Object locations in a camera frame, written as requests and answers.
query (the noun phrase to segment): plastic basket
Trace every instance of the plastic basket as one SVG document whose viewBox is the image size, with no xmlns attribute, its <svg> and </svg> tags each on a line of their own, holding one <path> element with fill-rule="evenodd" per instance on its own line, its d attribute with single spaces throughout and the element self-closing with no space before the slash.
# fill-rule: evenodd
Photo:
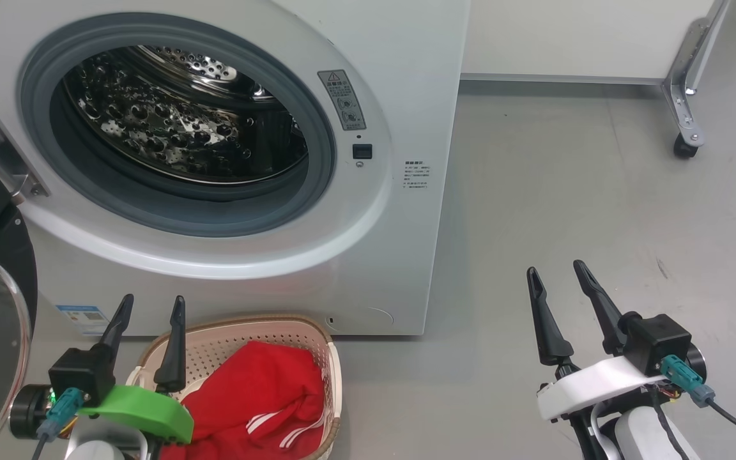
<svg viewBox="0 0 736 460">
<path fill-rule="evenodd" d="M 319 448 L 304 460 L 327 459 L 339 431 L 342 374 L 339 370 L 337 347 L 331 336 L 309 318 L 268 315 L 190 327 L 187 329 L 187 386 L 172 394 L 172 398 L 180 401 L 192 391 L 198 390 L 215 369 L 248 341 L 283 344 L 312 352 L 316 365 L 322 370 L 325 386 L 324 425 Z M 155 370 L 160 367 L 167 343 L 169 334 L 161 335 L 152 342 L 126 379 L 127 385 L 155 390 Z"/>
</svg>

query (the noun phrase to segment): red garment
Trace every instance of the red garment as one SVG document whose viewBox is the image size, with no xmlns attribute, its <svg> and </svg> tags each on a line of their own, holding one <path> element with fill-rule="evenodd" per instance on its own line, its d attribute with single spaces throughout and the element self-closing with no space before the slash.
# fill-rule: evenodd
<svg viewBox="0 0 736 460">
<path fill-rule="evenodd" d="M 321 443 L 325 393 L 306 349 L 251 341 L 182 404 L 192 443 L 164 448 L 161 460 L 297 459 Z"/>
</svg>

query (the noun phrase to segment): washing machine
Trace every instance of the washing machine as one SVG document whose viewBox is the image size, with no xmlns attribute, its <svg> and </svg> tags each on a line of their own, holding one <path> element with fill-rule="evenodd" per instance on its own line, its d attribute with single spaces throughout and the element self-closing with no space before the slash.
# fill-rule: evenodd
<svg viewBox="0 0 736 460">
<path fill-rule="evenodd" d="M 421 334 L 469 7 L 0 0 L 0 181 L 38 290 L 82 334 L 127 293 L 126 335 L 176 295 L 193 324 Z"/>
</svg>

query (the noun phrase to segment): metal leg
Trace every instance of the metal leg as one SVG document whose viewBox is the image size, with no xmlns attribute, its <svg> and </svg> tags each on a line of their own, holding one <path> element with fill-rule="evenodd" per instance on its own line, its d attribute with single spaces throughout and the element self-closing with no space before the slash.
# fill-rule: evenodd
<svg viewBox="0 0 736 460">
<path fill-rule="evenodd" d="M 699 146 L 706 142 L 686 97 L 697 93 L 709 53 L 731 3 L 731 0 L 718 1 L 713 18 L 700 18 L 689 26 L 669 75 L 663 80 L 663 95 L 680 128 L 680 135 L 675 140 L 675 155 L 678 157 L 694 157 Z"/>
</svg>

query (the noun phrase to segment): cable connector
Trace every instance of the cable connector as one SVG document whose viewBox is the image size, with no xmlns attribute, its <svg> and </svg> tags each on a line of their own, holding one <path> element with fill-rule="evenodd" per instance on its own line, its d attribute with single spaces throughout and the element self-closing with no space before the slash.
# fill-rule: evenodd
<svg viewBox="0 0 736 460">
<path fill-rule="evenodd" d="M 689 393 L 699 408 L 707 407 L 708 400 L 715 397 L 715 390 L 703 383 L 703 378 L 689 365 L 675 355 L 666 356 L 661 361 L 661 374 L 673 384 Z"/>
<path fill-rule="evenodd" d="M 65 426 L 73 420 L 75 414 L 84 405 L 84 393 L 78 388 L 68 388 L 58 401 L 47 412 L 47 419 L 38 426 L 36 434 L 52 442 L 59 436 Z"/>
</svg>

